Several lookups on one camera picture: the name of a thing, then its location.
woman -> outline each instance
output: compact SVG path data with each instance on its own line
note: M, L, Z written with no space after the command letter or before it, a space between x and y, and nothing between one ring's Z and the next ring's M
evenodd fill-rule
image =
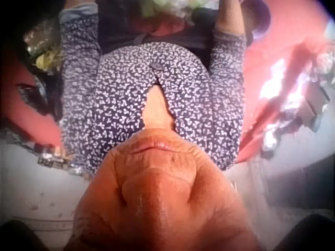
M63 141L96 174L67 250L257 250L220 171L234 162L243 118L238 0L221 2L208 71L163 42L101 55L88 2L60 14Z
M93 0L60 14L62 140L72 164L95 174L106 154L142 129L175 131L222 170L237 156L243 119L244 26L238 0L221 2L211 64L169 43L101 55Z

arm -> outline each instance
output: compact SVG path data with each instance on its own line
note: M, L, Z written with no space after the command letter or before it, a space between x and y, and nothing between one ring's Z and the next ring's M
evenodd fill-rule
M214 31L209 73L213 80L214 137L223 141L216 153L224 154L220 168L234 164L238 154L243 124L243 59L245 36L242 11L238 0L220 0L220 11Z
M59 21L64 83L62 141L74 155L73 163L81 166L85 165L89 147L85 142L89 141L92 127L93 95L101 56L97 5L87 0L67 1Z

wrist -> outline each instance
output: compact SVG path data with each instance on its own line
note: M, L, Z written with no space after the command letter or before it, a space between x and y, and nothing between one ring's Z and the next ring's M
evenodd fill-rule
M66 0L64 9L70 9L78 5L95 3L95 0Z

dress sleeve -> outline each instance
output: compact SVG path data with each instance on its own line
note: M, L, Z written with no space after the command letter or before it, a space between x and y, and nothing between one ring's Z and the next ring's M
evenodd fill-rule
M87 165L97 72L101 56L98 45L97 5L84 4L60 13L63 56L62 142L73 155L74 167Z
M221 169L234 164L240 143L244 110L243 61L245 36L215 31L209 74L213 100L214 154Z

red surface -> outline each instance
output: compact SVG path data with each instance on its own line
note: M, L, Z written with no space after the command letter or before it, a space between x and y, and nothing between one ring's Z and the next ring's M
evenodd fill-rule
M245 117L243 136L238 161L245 161L258 152L262 143L262 130L275 121L281 99L269 105L267 99L259 100L265 81L272 78L270 67L283 58L287 67L292 59L299 59L291 75L286 77L287 86L294 82L310 52L318 50L325 42L323 32L328 17L316 1L311 0L267 0L272 14L269 32L250 46L244 64ZM9 117L27 131L36 142L60 145L60 130L50 116L42 116L24 104L15 84L34 84L33 77L13 57L13 53L2 54L2 116Z

